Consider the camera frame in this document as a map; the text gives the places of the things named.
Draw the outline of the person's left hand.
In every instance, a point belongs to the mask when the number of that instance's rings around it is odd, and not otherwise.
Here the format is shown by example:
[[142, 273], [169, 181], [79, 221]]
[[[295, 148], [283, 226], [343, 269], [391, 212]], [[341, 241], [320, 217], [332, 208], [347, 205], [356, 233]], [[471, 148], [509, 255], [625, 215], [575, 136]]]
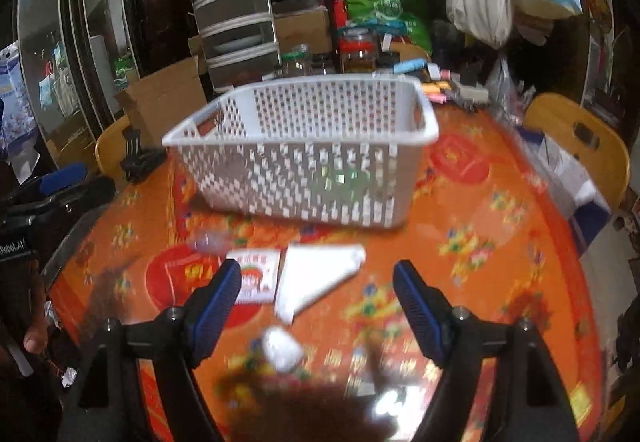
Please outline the person's left hand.
[[44, 306], [47, 302], [47, 294], [37, 260], [30, 262], [29, 292], [32, 318], [28, 329], [26, 329], [23, 344], [27, 352], [40, 355], [47, 347], [49, 323], [46, 318], [46, 307]]

